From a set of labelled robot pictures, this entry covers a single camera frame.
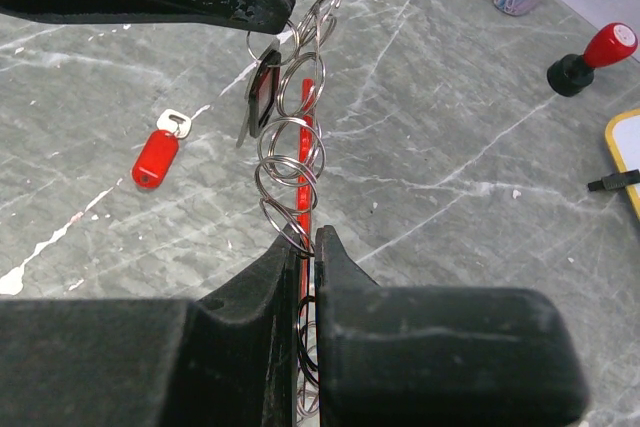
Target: metal key ring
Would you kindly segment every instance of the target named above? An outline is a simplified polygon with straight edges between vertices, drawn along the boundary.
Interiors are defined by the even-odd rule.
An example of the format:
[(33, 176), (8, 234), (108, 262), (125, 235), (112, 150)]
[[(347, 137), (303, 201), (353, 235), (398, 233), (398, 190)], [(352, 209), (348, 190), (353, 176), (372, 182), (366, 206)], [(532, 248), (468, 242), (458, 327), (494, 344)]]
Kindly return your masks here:
[[(302, 67), (304, 64), (306, 64), (309, 61), (313, 61), (319, 64), (320, 66), (320, 69), (319, 69), (320, 78), (316, 78), (315, 84), (314, 84), (315, 98), (311, 101), (311, 105), (308, 105), (308, 106), (307, 106), (308, 99), (301, 100), (300, 106), (295, 110), (295, 112), (293, 114), (288, 114), (285, 110), (284, 96), (287, 92), (287, 88), (289, 87), (289, 82), (291, 82), (291, 79), (293, 78), (295, 73), (298, 71), (298, 69), (300, 69), (300, 67)], [(322, 60), (321, 55), (317, 55), (315, 52), (307, 52), (306, 54), (299, 56), (287, 68), (287, 70), (285, 71), (285, 73), (282, 75), (280, 79), (280, 87), (278, 88), (278, 92), (276, 94), (276, 109), (278, 110), (278, 113), (282, 117), (297, 117), (305, 110), (305, 107), (307, 107), (307, 110), (309, 112), (313, 113), (315, 111), (314, 109), (316, 105), (318, 104), (318, 100), (322, 95), (322, 91), (324, 90), (326, 76), (327, 76), (327, 69), (324, 64), (324, 60)]]
[[(273, 197), (269, 191), (267, 190), (267, 188), (265, 187), (264, 183), (262, 182), (262, 177), (260, 176), (260, 172), (262, 170), (265, 170), (267, 172), (267, 174), (269, 174), (269, 170), (274, 168), (275, 164), (282, 164), (285, 165), (286, 167), (289, 167), (291, 169), (296, 170), (296, 175), (297, 176), (302, 176), (306, 179), (305, 184), (301, 184), (301, 185), (310, 185), (311, 186), (311, 193), (312, 193), (312, 202), (311, 205), (308, 209), (304, 209), (304, 210), (300, 210), (300, 209), (296, 209), (293, 207), (287, 207), (286, 205), (278, 202), (280, 204), (280, 206), (286, 210), (287, 212), (289, 212), (291, 215), (302, 215), (305, 214), (307, 212), (312, 211), (313, 209), (315, 209), (318, 206), (318, 192), (316, 190), (316, 178), (313, 175), (313, 172), (311, 171), (310, 167), (307, 167), (306, 165), (304, 165), (302, 162), (298, 162), (297, 160), (291, 158), (291, 157), (287, 157), (284, 155), (274, 155), (273, 157), (267, 157), (265, 159), (263, 159), (260, 164), (258, 165), (258, 168), (256, 168), (256, 171), (254, 172), (254, 176), (255, 176), (255, 180), (256, 180), (256, 185), (258, 187), (258, 190), (260, 191), (260, 193), (262, 194), (262, 197), (265, 200), (271, 200), (276, 202), (275, 197)], [(280, 185), (284, 185), (287, 187), (291, 187), (294, 184), (291, 184), (289, 182), (285, 182), (282, 180), (279, 180), (277, 177), (274, 177), (272, 175), (268, 175), (269, 179), (273, 180), (276, 183), (279, 183)]]
[[(298, 31), (298, 28), (290, 20), (287, 20), (287, 27), (289, 27), (291, 33), (293, 34), (293, 52), (291, 52), (291, 55), (289, 55), (289, 57), (287, 57), (285, 60), (281, 60), (279, 64), (269, 65), (269, 68), (271, 69), (287, 66), (293, 59), (298, 56), (298, 53), (300, 52), (300, 32)], [(260, 58), (256, 56), (256, 54), (253, 52), (253, 49), (251, 48), (250, 37), (251, 32), (247, 32), (245, 43), (247, 44), (249, 55), (255, 62), (260, 62)]]
[[(326, 4), (327, 0), (316, 0), (315, 3), (311, 6), (311, 8), (309, 9), (309, 11), (306, 13), (306, 15), (303, 17), (302, 21), (300, 22), (300, 25), (304, 25), (306, 26), (309, 22), (311, 22), (310, 17), (313, 17), (314, 13), (317, 11), (318, 13), (322, 12), (322, 9), (324, 7), (324, 4)], [(320, 23), (324, 24), (327, 19), (329, 18), (330, 15), (333, 14), (333, 12), (336, 9), (340, 8), (340, 5), (342, 4), (342, 0), (331, 0), (331, 2), (329, 2), (329, 7), (327, 9), (327, 11), (322, 14), (321, 19), (320, 19)]]
[(318, 30), (318, 27), (316, 25), (312, 26), (311, 24), (309, 24), (309, 26), (306, 27), (304, 31), (300, 32), (300, 49), (303, 49), (304, 47), (309, 45), (313, 40), (315, 40), (315, 38), (318, 36), (318, 33), (322, 30), (324, 25), (327, 23), (329, 24), (329, 26), (326, 29), (324, 29), (324, 32), (322, 32), (322, 34), (320, 35), (320, 47), (322, 47), (324, 43), (329, 39), (329, 37), (331, 37), (331, 34), (333, 34), (333, 31), (335, 30), (336, 25), (338, 23), (338, 19), (336, 19), (336, 17), (333, 14), (331, 14), (327, 18), (326, 22), (324, 23), (319, 22), (320, 30)]
[[(314, 139), (315, 142), (314, 143), (316, 143), (318, 145), (318, 147), (317, 147), (318, 151), (314, 152), (314, 153), (312, 153), (312, 151), (310, 151), (308, 158), (305, 159), (302, 162), (302, 165), (304, 165), (306, 168), (309, 168), (309, 165), (307, 165), (307, 163), (309, 163), (309, 164), (311, 163), (311, 159), (309, 157), (313, 158), (313, 162), (315, 162), (317, 160), (317, 157), (320, 156), (320, 158), (321, 158), (320, 167), (317, 169), (317, 171), (315, 169), (311, 170), (311, 172), (313, 173), (315, 179), (317, 179), (318, 177), (320, 177), (320, 174), (324, 171), (324, 168), (325, 168), (325, 157), (326, 157), (327, 153), (325, 151), (324, 144), (322, 143), (322, 137), (321, 137), (322, 134), (318, 133), (316, 130), (314, 130), (303, 119), (299, 119), (297, 117), (282, 117), (282, 118), (277, 119), (277, 120), (273, 121), (272, 123), (270, 123), (262, 131), (262, 133), (260, 134), (260, 137), (258, 138), (258, 159), (260, 160), (260, 162), (263, 162), (265, 159), (268, 159), (269, 157), (273, 157), (275, 155), (275, 142), (274, 142), (274, 139), (272, 138), (271, 142), (269, 143), (269, 151), (268, 151), (269, 155), (267, 155), (266, 157), (264, 156), (264, 153), (263, 153), (263, 150), (262, 150), (262, 144), (264, 142), (265, 134), (269, 130), (273, 129), (276, 126), (282, 125), (283, 128), (284, 128), (284, 127), (286, 127), (288, 125), (291, 125), (291, 124), (297, 124), (300, 128), (309, 131), (311, 133), (311, 135), (313, 137), (315, 137), (315, 139)], [(289, 176), (286, 176), (286, 175), (282, 175), (277, 171), (276, 171), (276, 173), (279, 174), (279, 178), (280, 179), (293, 178), (293, 177), (289, 177)]]
[[(276, 147), (278, 144), (278, 139), (280, 138), (280, 135), (282, 134), (282, 132), (290, 125), (291, 125), (291, 122), (285, 122), (275, 130), (269, 142), (269, 147), (267, 150), (268, 158), (273, 158), (274, 156), (276, 156)], [(315, 132), (315, 134), (311, 134), (311, 135), (312, 136), (317, 135), (317, 137), (314, 138), (312, 142), (312, 147), (311, 149), (309, 149), (309, 153), (307, 154), (304, 160), (298, 161), (298, 159), (295, 159), (293, 157), (288, 157), (288, 158), (293, 159), (296, 162), (301, 162), (302, 164), (304, 164), (305, 167), (311, 169), (311, 172), (314, 175), (314, 181), (317, 181), (320, 175), (322, 175), (322, 171), (324, 170), (324, 156), (325, 156), (324, 144), (322, 143), (321, 140), (318, 140), (322, 138), (322, 130), (320, 128), (314, 128), (314, 126), (307, 125), (306, 127), (304, 127), (302, 124), (298, 124), (298, 125), (301, 126), (300, 127), (301, 129), (306, 129), (309, 132)], [(317, 171), (315, 171), (313, 170), (313, 167), (320, 154), (322, 154), (323, 160), (320, 165), (320, 168)], [(280, 172), (278, 168), (275, 166), (275, 164), (273, 165), (270, 164), (268, 167), (269, 168), (267, 169), (267, 171), (274, 178), (277, 178), (279, 180), (284, 180), (284, 181), (292, 181), (293, 179), (296, 179), (295, 182), (292, 181), (288, 184), (283, 184), (283, 185), (288, 185), (289, 187), (304, 187), (306, 185), (309, 185), (308, 181), (300, 182), (300, 175), (296, 174), (295, 172), (287, 175), (283, 172)]]
[[(272, 207), (277, 213), (279, 213), (287, 221), (287, 224), (295, 231), (296, 234), (300, 236), (303, 242), (309, 246), (308, 248), (306, 248), (303, 245), (303, 243), (296, 242), (290, 235), (288, 235), (284, 231), (284, 229), (280, 228), (278, 223), (275, 221), (275, 219), (271, 216), (271, 214), (267, 210), (267, 205)], [(309, 257), (313, 257), (315, 255), (315, 248), (314, 248), (313, 242), (311, 241), (311, 237), (309, 236), (309, 234), (307, 234), (304, 231), (304, 229), (298, 223), (298, 221), (289, 212), (287, 212), (285, 209), (282, 208), (282, 205), (270, 199), (260, 199), (260, 208), (262, 209), (262, 213), (267, 218), (269, 223), (273, 226), (273, 228), (285, 239), (287, 239), (287, 241), (293, 247), (298, 249), (298, 251), (301, 254), (304, 254)]]

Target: yellow whiteboard frame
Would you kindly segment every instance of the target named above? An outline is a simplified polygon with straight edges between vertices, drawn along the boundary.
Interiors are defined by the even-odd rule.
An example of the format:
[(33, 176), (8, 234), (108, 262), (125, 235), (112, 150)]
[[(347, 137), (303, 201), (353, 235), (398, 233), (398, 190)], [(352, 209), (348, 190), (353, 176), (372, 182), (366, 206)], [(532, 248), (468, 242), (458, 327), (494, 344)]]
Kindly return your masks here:
[[(618, 125), (619, 122), (626, 119), (630, 119), (631, 117), (636, 117), (636, 116), (640, 116), (640, 109), (635, 109), (629, 112), (624, 112), (620, 115), (616, 115), (607, 124), (607, 129), (604, 134), (605, 140), (607, 142), (607, 146), (609, 147), (609, 151), (611, 152), (611, 155), (613, 156), (613, 160), (616, 163), (616, 167), (620, 172), (626, 172), (630, 170), (630, 168), (625, 165), (624, 160), (622, 159), (622, 154), (620, 153), (620, 150), (616, 145), (616, 140), (613, 137), (613, 129), (616, 127), (616, 125)], [(640, 220), (640, 196), (638, 195), (638, 192), (635, 186), (630, 185), (626, 187), (626, 189), (627, 189), (627, 194), (629, 194), (629, 198), (631, 199), (631, 205), (633, 205), (633, 209), (636, 211), (638, 220)]]

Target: black wire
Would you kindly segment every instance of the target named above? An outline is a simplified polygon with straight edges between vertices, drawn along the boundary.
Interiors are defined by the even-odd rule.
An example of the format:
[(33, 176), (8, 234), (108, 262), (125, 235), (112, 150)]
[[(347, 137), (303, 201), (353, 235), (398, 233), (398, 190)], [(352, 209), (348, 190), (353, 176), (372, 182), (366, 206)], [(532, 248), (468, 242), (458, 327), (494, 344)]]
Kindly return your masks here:
[[(311, 260), (307, 260), (306, 262), (304, 262), (304, 264), (306, 264), (307, 266), (307, 290), (305, 291), (305, 294), (307, 297), (309, 297), (311, 295)], [(305, 309), (305, 320), (304, 320), (304, 324), (305, 324), (305, 331), (304, 331), (304, 352), (307, 356), (307, 358), (310, 359), (309, 357), (309, 313), (311, 312), (311, 299), (309, 299), (307, 301), (307, 308)]]
[[(309, 311), (309, 306), (311, 303), (315, 303), (315, 296), (307, 295), (304, 297), (300, 304), (298, 305), (298, 319), (302, 317), (302, 311), (304, 308), (307, 308), (307, 312)], [(300, 326), (298, 329), (298, 361), (300, 363), (300, 369), (304, 374), (305, 378), (315, 387), (319, 387), (319, 382), (316, 376), (313, 374), (314, 372), (318, 372), (318, 364), (314, 362), (309, 356), (309, 352), (307, 351), (307, 339), (309, 333), (309, 324), (305, 324)]]

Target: metal ring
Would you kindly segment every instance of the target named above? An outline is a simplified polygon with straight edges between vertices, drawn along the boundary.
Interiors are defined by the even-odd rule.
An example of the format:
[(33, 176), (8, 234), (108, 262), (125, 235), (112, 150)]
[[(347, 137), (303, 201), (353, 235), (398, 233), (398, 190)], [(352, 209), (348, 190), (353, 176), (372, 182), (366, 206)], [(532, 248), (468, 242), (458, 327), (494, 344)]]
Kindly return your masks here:
[[(298, 53), (300, 52), (300, 32), (298, 31), (298, 28), (290, 20), (287, 20), (287, 26), (289, 27), (289, 29), (291, 29), (291, 32), (293, 34), (293, 52), (291, 52), (291, 55), (289, 55), (289, 57), (287, 57), (285, 60), (281, 60), (279, 64), (270, 65), (269, 68), (271, 69), (275, 69), (277, 67), (285, 67), (292, 60), (296, 59), (298, 57)], [(251, 37), (251, 32), (247, 32), (245, 43), (247, 44), (247, 50), (249, 51), (249, 55), (254, 60), (254, 62), (260, 62), (260, 58), (256, 56), (256, 54), (253, 52), (253, 49), (251, 48), (250, 37)]]
[[(287, 128), (287, 126), (291, 125), (291, 123), (292, 122), (283, 123), (273, 133), (273, 135), (271, 136), (271, 141), (269, 142), (269, 148), (267, 150), (267, 156), (271, 157), (271, 156), (275, 155), (278, 139), (279, 139), (280, 135), (282, 134), (282, 132)], [(318, 156), (320, 154), (322, 154), (322, 164), (320, 165), (320, 167), (316, 171), (313, 172), (314, 175), (315, 175), (315, 178), (317, 180), (318, 178), (320, 178), (320, 176), (322, 175), (322, 172), (324, 171), (324, 168), (325, 168), (326, 151), (325, 151), (325, 147), (324, 147), (324, 142), (322, 142), (322, 127), (320, 126), (320, 123), (318, 121), (316, 121), (315, 119), (314, 119), (314, 123), (315, 123), (315, 129), (313, 128), (314, 126), (309, 126), (308, 124), (307, 124), (307, 128), (312, 133), (312, 135), (316, 135), (317, 137), (315, 137), (313, 139), (312, 144), (311, 144), (311, 149), (309, 149), (309, 153), (307, 154), (307, 157), (302, 161), (302, 163), (305, 164), (307, 167), (312, 167), (312, 166), (315, 165), (315, 162), (318, 159)], [(293, 175), (285, 175), (285, 174), (283, 174), (277, 168), (274, 169), (274, 174), (278, 175), (279, 177), (281, 177), (283, 179), (292, 179), (292, 178), (294, 178)], [(297, 184), (296, 186), (303, 187), (304, 185), (306, 185), (306, 184)]]
[[(302, 425), (305, 420), (315, 416), (320, 410), (320, 392), (318, 392), (317, 390), (318, 387), (313, 387), (316, 390), (312, 390), (308, 386), (301, 386), (296, 391), (296, 412), (298, 414), (298, 417), (300, 417), (300, 420), (296, 422), (296, 425), (298, 426)], [(311, 401), (311, 406), (307, 409), (307, 406), (304, 405), (304, 400), (306, 399), (308, 394), (311, 394), (310, 398), (312, 398), (313, 400)]]
[[(326, 28), (324, 32), (322, 32), (322, 28), (327, 22), (329, 23), (329, 26)], [(303, 49), (304, 47), (309, 45), (309, 43), (313, 39), (315, 39), (317, 35), (316, 32), (318, 30), (322, 32), (321, 39), (320, 39), (320, 46), (323, 46), (324, 43), (329, 39), (329, 37), (331, 37), (331, 34), (333, 34), (334, 30), (336, 29), (338, 19), (336, 19), (336, 17), (332, 14), (328, 17), (327, 22), (320, 23), (320, 29), (317, 29), (315, 26), (313, 27), (306, 26), (304, 30), (301, 30), (300, 31), (300, 49)]]
[[(305, 214), (307, 212), (310, 212), (311, 210), (315, 209), (318, 206), (318, 193), (316, 191), (316, 180), (315, 177), (313, 175), (313, 172), (311, 171), (311, 168), (307, 167), (305, 164), (298, 162), (295, 159), (292, 159), (291, 157), (285, 157), (282, 155), (275, 155), (273, 157), (266, 157), (262, 160), (262, 162), (260, 162), (260, 164), (258, 165), (258, 167), (256, 168), (255, 171), (255, 180), (256, 180), (256, 184), (258, 186), (258, 190), (260, 191), (260, 193), (262, 194), (263, 198), (265, 199), (269, 199), (269, 200), (273, 200), (275, 201), (275, 197), (273, 197), (271, 194), (269, 194), (269, 191), (266, 189), (266, 187), (264, 186), (264, 184), (262, 183), (262, 178), (260, 177), (260, 171), (262, 169), (266, 170), (267, 172), (269, 172), (269, 164), (284, 164), (287, 167), (291, 168), (291, 169), (295, 169), (297, 170), (296, 172), (296, 178), (297, 177), (304, 177), (306, 179), (306, 183), (305, 184), (299, 184), (300, 187), (303, 187), (305, 185), (309, 185), (311, 187), (311, 191), (312, 191), (312, 195), (313, 195), (313, 202), (311, 202), (311, 207), (309, 209), (305, 209), (305, 210), (298, 210), (298, 209), (294, 209), (294, 208), (289, 208), (286, 207), (284, 204), (280, 204), (282, 205), (282, 207), (289, 212), (291, 215), (302, 215)], [(273, 175), (269, 176), (270, 179), (272, 179), (273, 181), (284, 185), (286, 187), (296, 187), (296, 184), (292, 184), (290, 182), (287, 182), (286, 180), (280, 179), (278, 177), (274, 177)]]
[[(309, 247), (307, 248), (303, 246), (301, 243), (296, 242), (293, 238), (291, 238), (290, 235), (288, 235), (284, 231), (284, 229), (281, 229), (278, 223), (273, 219), (271, 214), (269, 214), (269, 212), (267, 211), (267, 207), (265, 204), (268, 204), (271, 207), (273, 207), (273, 209), (276, 212), (278, 212), (282, 217), (284, 217), (284, 219), (287, 221), (287, 224), (300, 236), (302, 240), (305, 241), (305, 244), (307, 244)], [(273, 226), (273, 228), (280, 235), (282, 235), (287, 240), (287, 242), (289, 242), (293, 247), (298, 249), (298, 251), (301, 254), (304, 254), (309, 257), (313, 257), (315, 255), (314, 245), (313, 245), (313, 242), (311, 242), (311, 238), (309, 237), (309, 235), (304, 231), (300, 223), (297, 220), (295, 220), (293, 216), (286, 211), (286, 209), (283, 209), (280, 203), (274, 202), (268, 199), (260, 199), (260, 208), (262, 209), (262, 213), (265, 215), (265, 217), (267, 218), (269, 223)]]
[[(311, 105), (307, 105), (308, 99), (302, 100), (300, 102), (300, 106), (298, 107), (298, 109), (293, 114), (288, 114), (284, 107), (285, 106), (284, 96), (287, 92), (287, 88), (289, 87), (289, 82), (291, 82), (291, 79), (293, 78), (295, 73), (298, 71), (298, 69), (300, 69), (300, 67), (302, 67), (304, 64), (306, 64), (310, 60), (313, 60), (314, 62), (320, 65), (320, 78), (319, 79), (316, 78), (314, 82), (315, 98), (313, 99), (313, 102), (311, 103)], [(322, 95), (322, 92), (324, 90), (326, 77), (327, 77), (327, 68), (324, 64), (324, 60), (322, 60), (321, 55), (318, 55), (315, 52), (307, 52), (305, 54), (302, 54), (293, 63), (291, 63), (289, 67), (287, 67), (287, 70), (280, 78), (280, 87), (278, 88), (278, 92), (276, 93), (276, 109), (278, 109), (278, 113), (282, 117), (297, 117), (300, 114), (304, 113), (305, 110), (314, 112), (314, 109), (318, 104), (318, 100), (320, 99), (320, 96)]]
[[(322, 162), (320, 163), (320, 168), (318, 169), (318, 172), (322, 173), (324, 171), (325, 163), (326, 163), (326, 150), (324, 148), (324, 144), (322, 143), (321, 132), (318, 133), (311, 126), (309, 126), (309, 124), (307, 124), (303, 119), (300, 119), (298, 117), (281, 117), (279, 119), (274, 120), (269, 125), (267, 125), (267, 127), (265, 127), (265, 129), (260, 134), (260, 137), (258, 138), (258, 159), (260, 159), (260, 163), (262, 163), (264, 161), (264, 159), (265, 159), (265, 156), (264, 156), (263, 151), (262, 151), (262, 143), (263, 143), (265, 134), (270, 129), (272, 129), (273, 127), (275, 127), (277, 125), (283, 125), (283, 129), (282, 130), (284, 130), (284, 128), (286, 128), (286, 126), (291, 125), (291, 124), (299, 125), (301, 128), (306, 129), (309, 132), (311, 132), (311, 135), (314, 136), (314, 138), (315, 138), (315, 140), (316, 140), (316, 142), (318, 144), (318, 148), (320, 149), (320, 153), (322, 153)], [(271, 150), (272, 147), (275, 148), (275, 144), (269, 145), (270, 149), (269, 149), (269, 156), (268, 157), (273, 157), (275, 155), (275, 152), (272, 152), (272, 150)], [(301, 165), (304, 165), (305, 167), (309, 168), (309, 166), (306, 165), (307, 164), (307, 160), (310, 160), (310, 159), (305, 159), (304, 162), (301, 162)], [(313, 170), (311, 170), (311, 172), (313, 173), (314, 178), (318, 179), (318, 177), (319, 177), (318, 173), (316, 173)]]
[[(303, 17), (303, 19), (300, 22), (300, 24), (298, 24), (298, 25), (300, 26), (300, 25), (304, 25), (307, 22), (310, 22), (309, 17), (313, 16), (316, 11), (319, 14), (322, 13), (322, 9), (323, 9), (324, 4), (326, 2), (327, 2), (327, 0), (316, 0), (313, 3), (313, 5), (311, 6), (311, 8), (305, 14), (305, 16)], [(341, 4), (342, 4), (342, 0), (331, 0), (331, 2), (329, 3), (329, 8), (327, 9), (327, 11), (320, 18), (320, 23), (324, 24), (327, 21), (327, 19), (329, 18), (329, 16), (332, 15), (333, 12), (336, 9), (340, 8)]]

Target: black key tag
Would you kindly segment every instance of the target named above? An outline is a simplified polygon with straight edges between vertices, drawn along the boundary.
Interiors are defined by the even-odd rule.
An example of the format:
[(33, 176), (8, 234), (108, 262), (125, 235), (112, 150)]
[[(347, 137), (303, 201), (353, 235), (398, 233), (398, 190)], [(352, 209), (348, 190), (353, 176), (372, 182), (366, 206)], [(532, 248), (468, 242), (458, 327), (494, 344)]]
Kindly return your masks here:
[(276, 106), (276, 94), (280, 83), (282, 55), (279, 47), (280, 41), (274, 40), (258, 59), (258, 68), (254, 71), (245, 94), (247, 113), (236, 142), (237, 148), (242, 146), (247, 133), (256, 139), (269, 123)]

